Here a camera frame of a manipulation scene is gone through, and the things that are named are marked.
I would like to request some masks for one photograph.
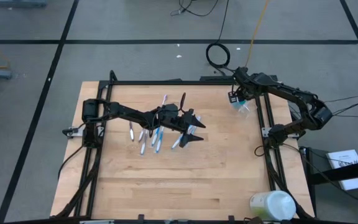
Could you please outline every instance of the toothbrush handle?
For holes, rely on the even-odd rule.
[[[157,148],[155,150],[156,153],[158,153],[160,151],[160,147],[161,147],[161,139],[158,140],[158,143],[157,143]]]
[[[129,132],[131,133],[131,140],[134,141],[134,130],[131,129]]]
[[[174,149],[174,148],[179,144],[180,139],[181,139],[182,136],[183,136],[183,134],[181,134],[181,135],[179,136],[179,138],[175,141],[175,143],[173,143],[173,146],[171,147],[171,149]]]
[[[163,136],[164,132],[163,130],[161,130],[161,133],[160,133],[160,139],[158,140],[158,143],[157,143],[157,148],[155,150],[156,153],[158,153],[160,151],[160,147],[161,147],[161,142],[162,142],[162,136]]]
[[[143,142],[142,149],[140,150],[140,154],[144,155],[144,149],[146,148],[146,143]]]
[[[140,135],[139,135],[139,142],[142,140],[142,137],[143,137],[143,132],[144,132],[144,129],[142,129],[142,131],[140,132]]]
[[[155,131],[155,134],[154,134],[154,137],[153,137],[153,141],[152,141],[152,146],[154,146],[155,140],[157,140],[158,131],[159,131],[159,128],[157,128],[157,130]]]

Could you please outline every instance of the metal clamp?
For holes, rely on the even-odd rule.
[[[72,139],[73,137],[82,137],[82,133],[84,131],[85,127],[82,126],[80,128],[76,128],[76,127],[69,127],[68,129],[64,129],[62,131],[62,133],[67,136],[68,139]],[[98,135],[101,134],[101,132],[103,131],[104,127],[99,126],[98,127]]]
[[[268,138],[269,137],[269,131],[271,130],[271,128],[262,128],[262,136],[263,138]],[[299,134],[289,134],[288,135],[289,138],[298,138]]]
[[[114,224],[114,220],[80,221],[80,224]]]

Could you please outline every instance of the black cable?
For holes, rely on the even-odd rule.
[[[327,181],[329,182],[330,184],[332,184],[335,188],[337,188],[338,190],[340,190],[341,192],[345,193],[346,195],[348,195],[349,197],[355,199],[358,201],[358,197],[350,194],[349,192],[343,190],[341,187],[337,186],[333,181],[331,181],[323,172],[321,172],[316,166],[314,166],[301,152],[299,149],[289,145],[289,144],[283,144],[284,146],[289,146],[290,148],[292,149],[295,149],[296,151],[298,151],[301,155],[301,157],[305,160],[305,162],[311,166],[312,168],[314,168],[315,170],[317,170],[317,172]]]
[[[171,16],[177,16],[177,15],[180,15],[181,13],[183,13],[183,12],[186,12],[187,9],[191,6],[191,3],[193,3],[193,1],[194,1],[194,0],[190,0],[190,3],[189,3],[189,5],[188,5],[187,7],[180,7],[180,9],[172,11],[172,12],[170,13],[170,15],[171,15]]]
[[[207,14],[204,14],[204,15],[200,15],[200,14],[191,12],[190,10],[187,9],[187,8],[189,8],[190,4],[189,4],[187,7],[183,7],[182,4],[181,4],[181,2],[180,2],[180,0],[179,0],[179,5],[180,5],[180,7],[184,8],[186,11],[188,11],[190,14],[193,14],[193,15],[195,15],[195,16],[204,17],[204,16],[208,16],[208,15],[214,10],[214,8],[215,8],[215,6],[217,5],[218,1],[219,1],[219,0],[216,0],[216,2],[215,2],[215,4],[214,4],[214,6],[212,7],[212,9],[211,9]]]
[[[300,114],[299,112],[297,112],[291,105],[288,105],[291,109],[292,112],[296,113],[296,114]],[[337,116],[337,117],[345,117],[345,118],[358,118],[358,115],[333,115],[333,116]]]
[[[327,157],[325,157],[325,156],[321,156],[321,155],[315,153],[315,152],[313,151],[313,149],[310,148],[310,147],[303,147],[303,148],[309,150],[309,151],[310,151],[311,153],[313,153],[315,156],[318,156],[318,157],[320,157],[320,158],[323,158],[323,159],[326,159],[326,160],[330,160],[330,161],[343,162],[343,163],[345,163],[345,164],[347,164],[347,165],[353,165],[353,163],[351,163],[351,162],[345,162],[345,161],[340,161],[340,160],[338,160],[338,159],[330,159],[330,158],[327,158]]]
[[[261,156],[264,156],[264,155],[265,155],[265,152],[264,152],[264,153],[262,153],[262,154],[256,154],[256,151],[257,151],[259,148],[261,148],[261,147],[263,147],[263,146],[258,146],[258,147],[256,147],[256,148],[255,148],[255,150],[254,150],[254,154],[255,154],[255,156],[257,156],[257,157],[261,157]]]
[[[358,115],[334,115],[339,117],[346,117],[346,118],[358,118]]]
[[[75,152],[73,152],[73,154],[71,154],[69,157],[67,157],[67,159],[62,163],[62,165],[59,168],[59,172],[57,174],[57,179],[60,178],[60,173],[63,169],[63,167],[65,166],[65,164],[73,157],[75,156],[75,154],[77,154],[82,148],[84,147],[84,145],[80,146]]]
[[[102,133],[104,133],[104,130],[105,130],[105,128],[99,133],[98,137],[100,137],[100,136],[102,135]],[[63,167],[65,166],[65,164],[66,164],[73,156],[75,156],[75,154],[77,154],[83,147],[84,147],[84,145],[82,145],[81,147],[79,147],[75,152],[73,152],[69,157],[67,157],[66,160],[64,160],[64,162],[62,163],[62,165],[61,165],[60,168],[59,168],[59,172],[58,172],[58,174],[57,174],[57,179],[60,178],[60,173],[61,173]]]
[[[332,102],[337,102],[337,101],[341,101],[341,100],[348,100],[348,99],[353,99],[353,98],[357,98],[357,96],[350,96],[350,97],[346,97],[346,98],[340,98],[340,99],[336,99],[336,100],[328,100],[328,101],[324,101],[325,103],[332,103]]]
[[[225,23],[225,21],[226,21],[226,15],[227,15],[227,8],[228,8],[228,6],[229,6],[229,0],[227,0],[227,2],[226,2],[226,9],[225,9],[225,11],[224,11],[223,22],[222,22],[221,31],[220,31],[220,33],[219,33],[218,39],[217,39],[214,43],[209,44],[209,45],[207,46],[207,48],[206,48],[206,51],[205,51],[205,56],[206,56],[206,60],[208,61],[208,63],[209,63],[212,67],[214,67],[216,70],[220,71],[223,76],[226,76],[226,74],[225,74],[222,70],[220,70],[220,68],[224,68],[224,69],[229,70],[229,71],[231,71],[231,72],[234,73],[234,70],[231,70],[231,69],[229,69],[229,68],[227,67],[227,66],[229,65],[229,63],[230,63],[230,51],[229,51],[229,49],[228,49],[225,45],[219,43],[219,41],[221,40],[221,37],[222,37],[222,32],[223,32],[224,23]],[[220,48],[226,53],[226,61],[225,61],[224,63],[222,63],[222,64],[215,64],[214,62],[211,61],[211,59],[210,59],[210,57],[209,57],[209,50],[210,50],[211,47],[213,47],[213,46],[220,47]]]
[[[355,104],[353,104],[353,105],[351,105],[351,106],[348,106],[347,108],[343,108],[343,109],[337,110],[337,111],[333,112],[333,115],[336,116],[336,115],[338,115],[338,114],[341,114],[341,113],[343,113],[343,112],[345,112],[345,111],[347,111],[347,110],[349,110],[349,109],[351,109],[351,108],[353,108],[353,107],[355,107],[355,106],[358,106],[358,103],[355,103]]]

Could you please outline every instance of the black bracket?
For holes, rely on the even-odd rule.
[[[139,214],[137,216],[137,224],[143,224],[144,223],[144,215],[143,214]]]
[[[234,215],[229,215],[229,224],[234,224],[236,219],[234,219]]]

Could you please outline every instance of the toothbrush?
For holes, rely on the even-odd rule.
[[[197,116],[197,120],[200,121],[201,120],[201,116]],[[190,134],[194,134],[194,132],[196,131],[197,126],[193,127],[193,130],[191,130]]]
[[[165,104],[165,101],[167,100],[167,95],[164,95],[164,99],[162,101],[162,105]],[[154,146],[155,144],[155,141],[157,140],[157,136],[158,136],[158,133],[160,132],[160,127],[158,127],[156,130],[155,130],[155,134],[154,134],[154,137],[153,137],[153,140],[152,140],[152,147]]]
[[[160,152],[160,147],[161,147],[161,142],[162,142],[162,136],[163,136],[163,134],[164,134],[164,127],[161,128],[160,139],[158,140],[157,148],[155,149],[155,153]]]
[[[140,132],[140,135],[139,135],[139,142],[142,140],[143,133],[144,133],[144,128],[142,128],[142,131]]]
[[[189,133],[192,128],[193,128],[193,125],[190,125],[189,128],[187,129],[187,133]],[[173,143],[173,146],[171,147],[171,149],[174,149],[179,144],[182,136],[183,136],[183,134],[179,135],[179,138],[175,141],[175,143]]]
[[[200,119],[201,119],[201,116],[197,116],[197,120],[200,121]],[[187,129],[187,133],[193,134],[194,131],[196,131],[196,128],[197,128],[196,126],[190,125],[189,128]],[[175,141],[175,143],[173,143],[173,146],[171,147],[171,149],[174,149],[179,144],[182,136],[183,136],[183,134],[181,134],[179,136],[179,138]]]
[[[134,130],[132,129],[132,121],[129,122],[129,133],[131,134],[131,140],[134,141]]]
[[[147,140],[147,134],[149,133],[148,130],[146,130],[144,132],[144,142],[142,144],[142,149],[140,149],[140,154],[143,156],[144,155],[144,150],[146,149],[146,140]]]

